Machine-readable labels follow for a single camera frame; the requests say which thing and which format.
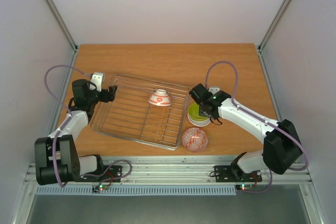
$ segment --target black mounting plate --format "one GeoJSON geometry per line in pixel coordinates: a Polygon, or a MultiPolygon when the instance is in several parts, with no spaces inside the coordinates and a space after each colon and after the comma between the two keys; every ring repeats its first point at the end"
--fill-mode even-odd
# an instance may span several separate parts
{"type": "MultiPolygon", "coordinates": [[[[251,177],[249,174],[246,174],[242,180],[237,181],[231,172],[230,165],[216,165],[214,168],[215,168],[214,173],[216,175],[215,176],[216,182],[242,182],[242,183],[255,182],[255,179],[251,177]]],[[[252,174],[256,176],[258,182],[261,182],[262,177],[261,175],[257,175],[258,172],[259,170],[256,170],[252,172],[252,174]]]]}
{"type": "MultiPolygon", "coordinates": [[[[107,171],[108,173],[112,174],[113,178],[120,177],[122,175],[122,166],[121,165],[112,165],[111,168],[107,171]]],[[[102,177],[90,177],[86,176],[86,179],[81,179],[78,182],[99,182],[103,179],[111,178],[109,175],[104,175],[102,177]]],[[[113,182],[120,182],[120,179],[114,179],[113,182]]]]}

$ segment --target metal rack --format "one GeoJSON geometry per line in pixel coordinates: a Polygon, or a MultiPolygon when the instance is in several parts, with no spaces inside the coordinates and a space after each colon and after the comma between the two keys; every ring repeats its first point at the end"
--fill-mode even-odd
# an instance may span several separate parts
{"type": "Polygon", "coordinates": [[[112,103],[99,103],[91,128],[101,134],[174,150],[182,136],[188,101],[188,87],[114,75],[109,86],[117,85],[112,103]],[[160,107],[148,103],[156,89],[164,89],[172,105],[160,107]]]}

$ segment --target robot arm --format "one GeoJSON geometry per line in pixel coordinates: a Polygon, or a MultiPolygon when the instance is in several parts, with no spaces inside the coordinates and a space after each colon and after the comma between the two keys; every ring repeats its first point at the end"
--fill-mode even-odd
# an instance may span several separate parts
{"type": "Polygon", "coordinates": [[[52,159],[52,142],[56,134],[58,134],[56,140],[57,171],[62,182],[79,182],[82,181],[80,178],[82,174],[102,173],[103,163],[100,156],[78,157],[75,140],[90,122],[96,104],[114,100],[117,86],[102,89],[103,82],[104,74],[102,73],[94,73],[91,81],[85,79],[74,81],[72,83],[73,98],[69,102],[71,114],[68,113],[58,129],[49,136],[36,140],[36,179],[40,185],[57,182],[52,159]]]}
{"type": "Polygon", "coordinates": [[[263,143],[263,150],[244,152],[231,163],[232,173],[237,180],[260,169],[271,169],[277,174],[283,174],[302,154],[292,140],[268,124],[278,126],[300,143],[295,127],[290,121],[269,119],[239,104],[224,91],[219,90],[212,94],[202,84],[195,86],[189,94],[199,105],[201,116],[218,121],[219,118],[227,119],[263,143]]]}

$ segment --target bowl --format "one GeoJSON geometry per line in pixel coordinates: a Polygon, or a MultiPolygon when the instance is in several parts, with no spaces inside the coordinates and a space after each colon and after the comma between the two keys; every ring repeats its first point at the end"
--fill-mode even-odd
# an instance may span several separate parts
{"type": "Polygon", "coordinates": [[[148,102],[156,106],[172,105],[172,99],[164,89],[157,89],[154,93],[152,93],[148,102]]]}
{"type": "Polygon", "coordinates": [[[193,103],[188,108],[188,120],[197,127],[204,127],[211,123],[210,119],[206,116],[200,116],[199,105],[193,103]]]}
{"type": "Polygon", "coordinates": [[[190,152],[201,152],[208,145],[208,137],[200,128],[190,128],[182,135],[183,146],[190,152]]]}

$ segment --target wooden table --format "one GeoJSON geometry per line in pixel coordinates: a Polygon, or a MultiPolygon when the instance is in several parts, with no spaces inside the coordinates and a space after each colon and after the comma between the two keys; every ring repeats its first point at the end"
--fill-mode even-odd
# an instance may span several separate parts
{"type": "MultiPolygon", "coordinates": [[[[208,68],[220,60],[231,61],[238,69],[236,99],[262,115],[276,118],[253,44],[81,45],[75,67],[87,73],[105,73],[106,80],[120,73],[192,88],[200,82],[204,83],[208,68]]],[[[84,77],[74,71],[71,82],[81,78],[84,77]]],[[[229,65],[213,68],[209,77],[210,86],[220,86],[227,93],[232,93],[234,83],[235,75],[229,65]]],[[[70,83],[66,104],[71,97],[70,83]]],[[[63,110],[60,120],[65,118],[65,114],[63,110]]],[[[78,136],[76,148],[79,155],[102,156],[230,155],[262,148],[262,144],[251,134],[231,122],[222,121],[221,126],[210,124],[203,128],[209,137],[209,144],[198,154],[187,151],[183,145],[169,151],[101,135],[90,126],[84,128],[78,136]]],[[[184,130],[189,127],[192,124],[186,118],[184,130]]]]}

